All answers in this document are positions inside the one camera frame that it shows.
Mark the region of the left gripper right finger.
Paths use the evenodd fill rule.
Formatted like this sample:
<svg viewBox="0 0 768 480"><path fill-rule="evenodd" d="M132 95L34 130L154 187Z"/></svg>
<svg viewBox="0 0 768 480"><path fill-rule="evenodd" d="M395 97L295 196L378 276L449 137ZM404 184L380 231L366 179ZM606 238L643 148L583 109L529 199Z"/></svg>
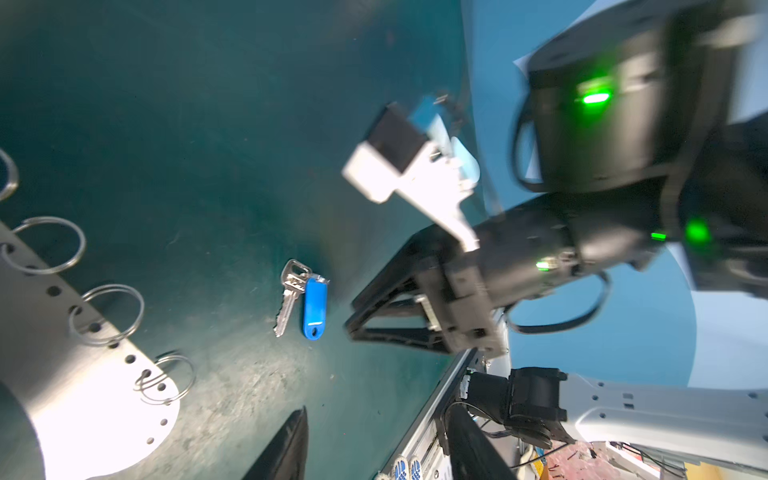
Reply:
<svg viewBox="0 0 768 480"><path fill-rule="evenodd" d="M490 440L459 405L445 414L446 436L453 478L456 480L501 480L516 478Z"/></svg>

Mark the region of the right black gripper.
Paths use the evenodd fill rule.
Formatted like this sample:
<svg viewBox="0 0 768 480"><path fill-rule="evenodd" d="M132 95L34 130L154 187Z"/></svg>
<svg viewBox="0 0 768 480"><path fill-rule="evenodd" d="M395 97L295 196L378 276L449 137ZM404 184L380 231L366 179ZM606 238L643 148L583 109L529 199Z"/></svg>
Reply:
<svg viewBox="0 0 768 480"><path fill-rule="evenodd" d="M352 301L349 338L504 355L495 312L574 280L576 245L559 221L487 221L477 233L479 248L470 252L438 226L414 234ZM420 318L423 325L369 328L374 318Z"/></svg>

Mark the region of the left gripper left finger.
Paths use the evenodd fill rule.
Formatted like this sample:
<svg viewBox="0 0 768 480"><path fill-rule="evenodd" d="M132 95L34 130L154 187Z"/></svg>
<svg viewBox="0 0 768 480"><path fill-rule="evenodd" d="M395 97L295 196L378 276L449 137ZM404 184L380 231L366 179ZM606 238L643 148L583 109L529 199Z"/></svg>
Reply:
<svg viewBox="0 0 768 480"><path fill-rule="evenodd" d="M303 480L309 446L308 413L294 410L243 480Z"/></svg>

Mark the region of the key with blue tag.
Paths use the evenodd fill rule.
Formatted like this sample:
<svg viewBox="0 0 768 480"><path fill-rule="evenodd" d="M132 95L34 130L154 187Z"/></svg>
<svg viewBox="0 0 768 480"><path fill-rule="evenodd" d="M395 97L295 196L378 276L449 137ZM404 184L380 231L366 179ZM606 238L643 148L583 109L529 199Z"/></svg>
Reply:
<svg viewBox="0 0 768 480"><path fill-rule="evenodd" d="M326 329L329 280L314 273L295 259L286 262L281 272L282 303L276 316L274 335L284 335L299 301L302 305L302 333L310 341L319 340Z"/></svg>

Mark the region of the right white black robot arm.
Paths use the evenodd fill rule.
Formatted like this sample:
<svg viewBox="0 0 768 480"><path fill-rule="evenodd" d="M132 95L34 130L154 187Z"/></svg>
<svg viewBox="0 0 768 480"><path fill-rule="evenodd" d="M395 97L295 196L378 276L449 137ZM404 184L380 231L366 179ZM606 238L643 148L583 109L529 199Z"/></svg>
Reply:
<svg viewBox="0 0 768 480"><path fill-rule="evenodd" d="M390 104L343 168L365 197L398 194L431 225L357 295L354 341L503 352L495 315L610 268L645 268L678 242L705 291L767 295L767 118L728 120L737 62L758 34L748 1L625 1L572 25L527 64L512 127L535 132L533 198L471 225L476 185L456 155ZM555 453L626 444L679 476L684 462L767 471L763 390L632 387L523 367L464 376L442 412L457 479L512 479L478 418Z"/></svg>

